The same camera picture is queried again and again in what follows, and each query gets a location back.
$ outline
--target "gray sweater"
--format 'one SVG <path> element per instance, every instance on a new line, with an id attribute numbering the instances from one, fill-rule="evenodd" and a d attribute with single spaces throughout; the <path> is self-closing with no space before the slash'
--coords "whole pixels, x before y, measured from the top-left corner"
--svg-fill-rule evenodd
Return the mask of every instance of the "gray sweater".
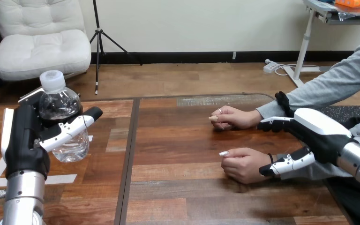
<path id="1" fill-rule="evenodd" d="M 360 90 L 360 46 L 354 54 L 334 65 L 328 72 L 305 83 L 287 94 L 291 109 L 322 108 L 344 100 Z M 259 113 L 268 118 L 285 116 L 276 101 L 257 108 Z M 350 129 L 355 139 L 360 142 L 360 124 Z M 282 179 L 305 177 L 320 180 L 333 176 L 351 177 L 350 174 L 331 164 L 314 163 L 305 168 L 282 174 Z"/>

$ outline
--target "fingernail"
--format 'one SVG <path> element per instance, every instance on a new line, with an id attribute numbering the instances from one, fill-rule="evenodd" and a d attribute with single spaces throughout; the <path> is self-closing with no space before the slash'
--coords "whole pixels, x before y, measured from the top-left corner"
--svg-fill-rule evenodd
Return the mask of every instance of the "fingernail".
<path id="1" fill-rule="evenodd" d="M 211 116 L 211 117 L 209 117 L 209 120 L 213 121 L 213 122 L 217 122 L 218 117 L 217 116 Z"/>
<path id="2" fill-rule="evenodd" d="M 228 151 L 223 151 L 223 152 L 220 152 L 218 155 L 219 156 L 226 156 L 226 155 L 228 155 Z"/>

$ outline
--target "white wall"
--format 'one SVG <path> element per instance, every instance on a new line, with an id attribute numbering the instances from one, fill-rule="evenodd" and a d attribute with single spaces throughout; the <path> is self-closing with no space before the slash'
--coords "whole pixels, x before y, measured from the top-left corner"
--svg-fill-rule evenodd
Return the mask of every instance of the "white wall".
<path id="1" fill-rule="evenodd" d="M 79 1 L 91 38 L 93 3 Z M 129 52 L 295 51 L 308 20 L 302 0 L 97 0 L 97 7 L 101 28 Z M 106 52 L 120 52 L 103 43 Z M 358 45 L 360 26 L 316 20 L 309 50 Z"/>

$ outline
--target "wooden table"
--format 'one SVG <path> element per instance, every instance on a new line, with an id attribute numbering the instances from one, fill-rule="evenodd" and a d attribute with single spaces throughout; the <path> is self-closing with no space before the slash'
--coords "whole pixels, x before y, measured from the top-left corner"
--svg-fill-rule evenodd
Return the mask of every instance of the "wooden table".
<path id="1" fill-rule="evenodd" d="M 287 133 L 218 132 L 209 114 L 223 105 L 253 110 L 259 95 L 154 97 L 83 103 L 103 116 L 89 128 L 89 155 L 77 163 L 53 156 L 49 176 L 77 174 L 46 185 L 47 225 L 345 225 L 321 182 L 270 180 L 242 185 L 225 177 L 219 152 L 250 147 L 292 152 Z M 0 129 L 3 106 L 0 106 Z M 0 201 L 0 219 L 2 217 Z"/>

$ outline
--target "prosthetic hand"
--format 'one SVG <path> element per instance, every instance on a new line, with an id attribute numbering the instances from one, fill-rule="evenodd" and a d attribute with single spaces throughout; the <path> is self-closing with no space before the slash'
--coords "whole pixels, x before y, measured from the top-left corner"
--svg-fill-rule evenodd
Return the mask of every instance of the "prosthetic hand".
<path id="1" fill-rule="evenodd" d="M 306 144 L 286 158 L 262 166 L 261 175 L 282 174 L 318 161 L 340 167 L 360 182 L 360 144 L 348 129 L 323 113 L 301 108 L 295 111 L 294 118 L 271 117 L 262 120 L 257 128 L 265 132 L 284 130 Z"/>
<path id="2" fill-rule="evenodd" d="M 48 152 L 93 124 L 103 112 L 92 107 L 82 115 L 44 128 L 38 116 L 43 89 L 20 99 L 16 109 L 5 109 L 1 153 L 6 162 L 6 191 L 0 225 L 42 225 L 45 180 L 50 170 Z"/>

